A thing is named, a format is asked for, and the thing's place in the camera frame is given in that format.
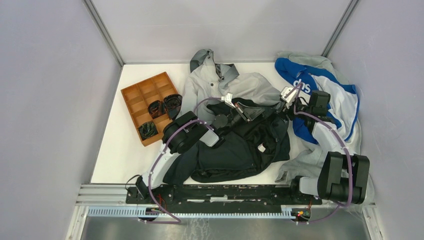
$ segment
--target white tag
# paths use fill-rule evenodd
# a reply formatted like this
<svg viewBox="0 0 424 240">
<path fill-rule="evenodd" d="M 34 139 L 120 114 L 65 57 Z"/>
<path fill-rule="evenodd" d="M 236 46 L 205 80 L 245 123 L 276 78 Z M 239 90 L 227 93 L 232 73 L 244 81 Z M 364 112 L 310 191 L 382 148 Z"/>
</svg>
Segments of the white tag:
<svg viewBox="0 0 424 240">
<path fill-rule="evenodd" d="M 261 153 L 263 153 L 263 152 L 265 152 L 265 147 L 264 147 L 264 144 L 263 143 L 261 143 L 259 146 L 257 146 L 257 149 L 261 152 Z"/>
</svg>

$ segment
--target metal frame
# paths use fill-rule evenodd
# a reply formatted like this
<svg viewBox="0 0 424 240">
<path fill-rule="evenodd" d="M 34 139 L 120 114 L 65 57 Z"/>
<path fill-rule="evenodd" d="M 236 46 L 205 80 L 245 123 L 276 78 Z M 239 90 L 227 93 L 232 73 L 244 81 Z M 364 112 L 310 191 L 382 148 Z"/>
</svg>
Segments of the metal frame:
<svg viewBox="0 0 424 240">
<path fill-rule="evenodd" d="M 66 234 L 66 240 L 80 240 L 87 217 L 151 217 L 146 215 L 146 208 L 156 207 L 155 204 L 126 204 L 127 190 L 124 184 L 83 184 L 76 199 L 71 223 Z M 281 205 L 278 213 L 246 213 L 246 214 L 179 214 L 180 218 L 255 218 L 255 219 L 290 219 L 292 209 L 307 208 L 307 205 Z M 329 208 L 331 205 L 313 205 L 313 209 Z M 377 219 L 377 207 L 370 204 L 362 208 L 366 226 L 372 240 L 383 240 L 383 234 Z"/>
<path fill-rule="evenodd" d="M 347 5 L 346 10 L 344 11 L 343 15 L 340 18 L 340 21 L 338 22 L 337 26 L 334 29 L 334 32 L 332 33 L 330 39 L 328 40 L 327 45 L 325 46 L 324 50 L 322 51 L 321 56 L 328 58 L 331 50 L 333 49 L 337 39 L 339 39 L 340 34 L 342 33 L 343 29 L 346 26 L 346 23 L 348 22 L 349 18 L 351 17 L 353 11 L 355 10 L 356 6 L 358 5 L 360 0 L 350 0 L 349 4 Z"/>
<path fill-rule="evenodd" d="M 91 17 L 93 18 L 95 24 L 97 25 L 98 30 L 100 31 L 101 35 L 103 36 L 103 39 L 106 41 L 107 45 L 109 46 L 110 51 L 112 52 L 113 56 L 115 57 L 118 64 L 123 67 L 125 62 L 122 58 L 121 54 L 118 51 L 117 46 L 115 45 L 114 41 L 112 40 L 111 35 L 108 32 L 108 29 L 106 28 L 105 24 L 103 23 L 102 18 L 99 15 L 99 12 L 97 12 L 96 7 L 94 6 L 94 3 L 92 0 L 82 0 L 87 7 L 88 12 L 90 13 Z"/>
</svg>

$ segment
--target white wall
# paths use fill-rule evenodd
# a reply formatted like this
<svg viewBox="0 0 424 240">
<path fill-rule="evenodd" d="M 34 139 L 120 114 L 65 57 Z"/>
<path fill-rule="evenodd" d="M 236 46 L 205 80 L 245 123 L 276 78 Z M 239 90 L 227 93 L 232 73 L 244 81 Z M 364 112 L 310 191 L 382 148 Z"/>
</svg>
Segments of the white wall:
<svg viewBox="0 0 424 240">
<path fill-rule="evenodd" d="M 64 239 L 119 71 L 81 0 L 0 1 L 0 239 Z"/>
<path fill-rule="evenodd" d="M 423 13 L 422 0 L 363 0 L 329 56 L 361 89 L 362 154 L 393 240 L 424 234 Z"/>
<path fill-rule="evenodd" d="M 280 50 L 319 55 L 349 0 L 93 0 L 126 63 L 273 61 Z"/>
</svg>

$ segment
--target wooden box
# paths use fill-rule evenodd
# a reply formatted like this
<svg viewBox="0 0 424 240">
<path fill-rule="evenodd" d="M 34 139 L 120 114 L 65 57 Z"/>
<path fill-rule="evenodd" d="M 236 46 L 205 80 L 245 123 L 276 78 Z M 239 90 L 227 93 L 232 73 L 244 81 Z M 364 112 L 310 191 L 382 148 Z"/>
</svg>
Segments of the wooden box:
<svg viewBox="0 0 424 240">
<path fill-rule="evenodd" d="M 162 72 L 161 74 L 122 89 L 121 93 L 141 143 L 144 146 L 148 146 L 161 140 L 164 136 L 164 128 L 171 123 L 172 120 L 169 119 L 166 113 L 153 119 L 149 114 L 148 106 L 156 100 L 163 102 L 165 97 L 172 94 L 178 94 L 168 74 Z M 139 127 L 150 121 L 153 121 L 158 134 L 142 140 L 139 133 Z"/>
</svg>

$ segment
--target table surface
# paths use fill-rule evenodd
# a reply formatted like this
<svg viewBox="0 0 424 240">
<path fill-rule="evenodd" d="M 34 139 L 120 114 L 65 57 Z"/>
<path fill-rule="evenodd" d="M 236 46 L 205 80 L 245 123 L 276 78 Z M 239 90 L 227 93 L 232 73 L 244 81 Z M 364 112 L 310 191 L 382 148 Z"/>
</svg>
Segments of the table surface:
<svg viewBox="0 0 424 240">
<path fill-rule="evenodd" d="M 280 91 L 285 86 L 291 86 L 277 73 L 273 62 L 245 62 L 235 63 L 235 65 L 240 74 L 253 72 L 262 74 Z M 142 145 L 124 102 L 121 89 L 162 72 L 168 73 L 175 88 L 182 94 L 185 80 L 190 74 L 188 63 L 124 65 L 97 156 L 91 183 L 126 183 L 132 176 L 147 172 L 148 168 L 157 157 L 160 151 L 161 141 L 157 141 L 149 146 Z M 291 124 L 288 129 L 288 134 L 290 136 L 290 159 L 293 159 L 306 148 L 300 139 L 294 135 Z M 283 163 L 283 161 L 272 163 L 265 171 L 256 176 L 209 184 L 275 184 L 278 170 Z M 189 178 L 185 181 L 185 184 L 205 183 L 198 183 Z"/>
</svg>

